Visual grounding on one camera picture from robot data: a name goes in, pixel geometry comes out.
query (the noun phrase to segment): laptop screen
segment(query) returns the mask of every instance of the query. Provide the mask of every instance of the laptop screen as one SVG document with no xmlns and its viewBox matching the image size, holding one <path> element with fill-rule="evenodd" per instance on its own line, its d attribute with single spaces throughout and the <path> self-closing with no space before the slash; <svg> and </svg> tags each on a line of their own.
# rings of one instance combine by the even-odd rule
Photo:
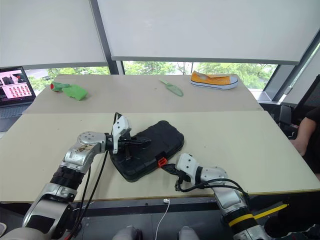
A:
<svg viewBox="0 0 320 240">
<path fill-rule="evenodd" d="M 35 97 L 22 66 L 0 68 L 0 107 L 31 103 Z"/>
</svg>

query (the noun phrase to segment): black case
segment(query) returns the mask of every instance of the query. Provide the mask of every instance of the black case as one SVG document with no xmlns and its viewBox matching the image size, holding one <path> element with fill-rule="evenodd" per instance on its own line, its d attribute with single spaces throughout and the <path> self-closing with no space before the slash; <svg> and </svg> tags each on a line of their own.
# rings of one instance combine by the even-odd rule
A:
<svg viewBox="0 0 320 240">
<path fill-rule="evenodd" d="M 127 153 L 109 151 L 114 166 L 128 182 L 135 182 L 157 169 L 160 159 L 170 159 L 185 142 L 184 135 L 167 121 L 159 121 L 134 137 L 150 139 L 151 143 L 145 148 L 130 146 Z"/>
</svg>

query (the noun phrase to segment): laptop keyboard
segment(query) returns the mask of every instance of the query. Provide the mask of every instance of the laptop keyboard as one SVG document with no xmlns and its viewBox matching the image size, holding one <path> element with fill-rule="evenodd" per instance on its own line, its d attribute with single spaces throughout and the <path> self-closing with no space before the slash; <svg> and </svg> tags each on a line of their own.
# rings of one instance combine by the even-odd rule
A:
<svg viewBox="0 0 320 240">
<path fill-rule="evenodd" d="M 29 105 L 0 108 L 0 119 L 20 117 L 28 107 Z"/>
</svg>

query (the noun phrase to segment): yellow stripe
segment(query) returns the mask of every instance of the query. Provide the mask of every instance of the yellow stripe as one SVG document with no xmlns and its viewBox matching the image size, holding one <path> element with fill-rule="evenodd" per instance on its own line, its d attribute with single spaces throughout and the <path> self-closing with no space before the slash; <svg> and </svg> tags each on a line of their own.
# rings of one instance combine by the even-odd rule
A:
<svg viewBox="0 0 320 240">
<path fill-rule="evenodd" d="M 229 222 L 229 227 L 232 227 L 233 225 L 246 220 L 246 219 L 252 219 L 254 216 L 252 214 L 246 214 L 246 215 L 242 215 L 240 217 L 237 217 L 236 219 L 233 219 L 231 222 Z"/>
<path fill-rule="evenodd" d="M 255 215 L 254 216 L 254 219 L 260 219 L 260 218 L 263 218 L 263 217 L 265 217 L 265 216 L 267 216 L 267 215 L 269 215 L 269 214 L 273 214 L 273 213 L 275 213 L 275 212 L 277 212 L 277 211 L 280 211 L 281 209 L 284 209 L 284 208 L 286 208 L 288 206 L 288 204 L 283 204 L 283 205 L 280 205 L 280 206 L 277 206 L 277 207 L 275 207 L 275 208 L 272 208 L 272 209 L 270 209 L 270 210 L 268 210 L 268 211 L 264 211 L 264 212 L 262 212 L 262 213 L 259 213 L 258 215 Z"/>
</svg>

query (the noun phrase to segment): beige tabletop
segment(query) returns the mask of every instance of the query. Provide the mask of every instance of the beige tabletop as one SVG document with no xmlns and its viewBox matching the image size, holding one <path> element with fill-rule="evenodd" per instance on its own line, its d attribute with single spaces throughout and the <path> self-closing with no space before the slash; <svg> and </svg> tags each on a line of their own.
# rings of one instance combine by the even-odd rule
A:
<svg viewBox="0 0 320 240">
<path fill-rule="evenodd" d="M 77 84 L 88 91 L 76 101 L 64 93 L 45 88 L 25 111 L 27 114 L 53 113 L 184 113 L 213 111 L 261 111 L 242 81 L 229 90 L 197 87 L 190 75 L 59 75 L 55 81 Z M 159 81 L 178 86 L 177 96 Z"/>
<path fill-rule="evenodd" d="M 124 113 L 132 134 L 166 120 L 184 134 L 180 153 L 204 167 L 220 166 L 250 194 L 320 189 L 320 182 L 265 111 Z M 0 201 L 32 202 L 84 131 L 109 132 L 112 113 L 24 114 L 0 141 Z M 169 162 L 175 163 L 179 154 Z M 94 158 L 89 193 L 103 154 Z M 127 182 L 108 159 L 95 200 L 211 196 L 175 191 L 176 177 L 157 169 Z M 79 187 L 83 191 L 85 178 Z"/>
</svg>

